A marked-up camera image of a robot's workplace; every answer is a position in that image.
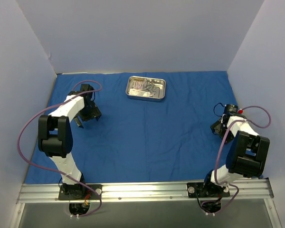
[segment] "metal tray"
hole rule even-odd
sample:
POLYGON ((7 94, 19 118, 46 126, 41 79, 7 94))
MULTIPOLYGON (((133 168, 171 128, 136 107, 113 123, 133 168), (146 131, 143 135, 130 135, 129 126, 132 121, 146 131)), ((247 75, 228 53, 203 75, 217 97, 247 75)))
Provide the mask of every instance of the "metal tray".
POLYGON ((166 81, 158 78, 131 76, 125 93, 131 99, 161 101, 165 97, 166 81))

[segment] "gray wall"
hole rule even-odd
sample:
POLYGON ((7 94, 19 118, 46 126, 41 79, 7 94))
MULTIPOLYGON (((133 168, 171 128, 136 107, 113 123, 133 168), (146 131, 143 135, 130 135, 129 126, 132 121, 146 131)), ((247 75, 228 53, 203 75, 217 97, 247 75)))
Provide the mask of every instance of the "gray wall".
MULTIPOLYGON (((0 228, 9 226, 27 164, 16 150, 24 123, 47 104, 56 74, 14 0, 0 0, 0 228)), ((21 147, 31 157, 37 126, 21 147)))
MULTIPOLYGON (((228 74, 242 106, 258 104, 272 115, 272 125, 257 130, 271 140, 265 175, 285 228, 285 0, 264 2, 228 74)), ((248 112, 248 116, 266 123, 260 112, 248 112)))
POLYGON ((57 73, 227 70, 264 0, 17 0, 57 73))

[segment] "gray floor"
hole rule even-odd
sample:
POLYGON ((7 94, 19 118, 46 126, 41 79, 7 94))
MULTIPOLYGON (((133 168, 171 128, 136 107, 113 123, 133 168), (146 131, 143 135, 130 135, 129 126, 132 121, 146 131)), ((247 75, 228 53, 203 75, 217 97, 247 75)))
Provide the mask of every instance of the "gray floor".
POLYGON ((235 200, 215 217, 205 216, 196 201, 104 203, 99 212, 70 219, 67 204, 26 204, 21 228, 271 228, 262 199, 235 200))

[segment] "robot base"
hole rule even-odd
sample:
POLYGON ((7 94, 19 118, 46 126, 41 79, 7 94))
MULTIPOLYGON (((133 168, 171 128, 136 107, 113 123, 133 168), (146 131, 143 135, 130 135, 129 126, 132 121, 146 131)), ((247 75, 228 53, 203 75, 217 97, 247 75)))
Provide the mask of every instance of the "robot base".
MULTIPOLYGON (((208 195, 207 191, 204 189, 204 182, 192 182, 187 183, 187 193, 189 198, 218 198, 218 194, 208 195)), ((230 192, 222 192, 221 197, 229 197, 230 192)))
MULTIPOLYGON (((101 197, 101 193, 102 193, 102 185, 101 184, 86 184, 86 185, 89 186, 90 188, 92 188, 93 190, 95 190, 98 193, 98 195, 101 197)), ((89 194, 89 192, 87 192, 87 191, 86 191, 85 195, 83 195, 83 196, 75 196, 72 194, 66 194, 63 185, 61 185, 58 200, 85 200, 86 196, 88 194, 89 194)), ((92 192, 90 194, 90 197, 87 198, 87 200, 98 200, 98 199, 99 199, 99 197, 92 192)))

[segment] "blue fabric surface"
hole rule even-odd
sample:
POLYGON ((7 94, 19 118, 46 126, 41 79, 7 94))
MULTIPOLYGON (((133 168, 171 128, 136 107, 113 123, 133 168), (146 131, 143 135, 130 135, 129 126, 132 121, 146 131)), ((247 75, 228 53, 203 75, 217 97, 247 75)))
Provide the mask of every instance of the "blue fabric surface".
MULTIPOLYGON (((58 75, 49 105, 63 102, 74 84, 85 79, 103 85, 95 99, 102 112, 99 121, 83 122, 84 129, 71 123, 72 154, 86 182, 196 180, 214 168, 221 140, 210 130, 218 119, 213 106, 236 104, 226 72, 58 75), (129 99, 125 88, 133 75, 164 79, 165 99, 129 99)), ((218 106, 217 113, 222 112, 218 106)), ((225 163, 229 147, 225 146, 220 164, 225 163)), ((37 147, 32 161, 55 168, 37 147)), ((59 179, 57 173, 31 166, 25 183, 59 179)))

